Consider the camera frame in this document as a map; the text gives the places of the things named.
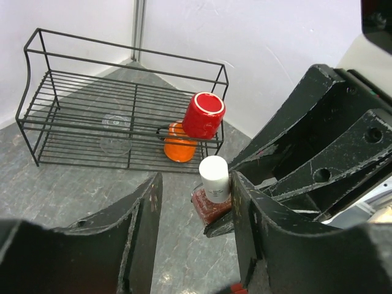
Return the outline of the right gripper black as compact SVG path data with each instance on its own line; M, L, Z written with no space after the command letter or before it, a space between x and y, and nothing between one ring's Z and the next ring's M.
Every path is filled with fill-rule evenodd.
M391 97L355 70L311 66L230 162L263 192L325 221L391 176Z

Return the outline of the glitter red nail polish bottle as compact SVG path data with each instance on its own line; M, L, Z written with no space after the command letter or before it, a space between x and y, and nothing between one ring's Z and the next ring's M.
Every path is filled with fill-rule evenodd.
M223 203L211 202L206 196L203 184L193 189L190 201L205 227L227 214L232 207L230 198Z

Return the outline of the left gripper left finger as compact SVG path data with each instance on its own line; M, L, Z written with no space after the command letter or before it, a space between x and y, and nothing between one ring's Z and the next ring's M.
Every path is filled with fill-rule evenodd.
M1 221L2 293L149 293L163 178L65 228Z

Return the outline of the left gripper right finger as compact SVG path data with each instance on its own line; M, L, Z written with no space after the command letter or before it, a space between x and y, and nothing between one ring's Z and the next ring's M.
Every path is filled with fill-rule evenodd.
M242 286L249 293L390 293L391 225L312 221L232 174Z

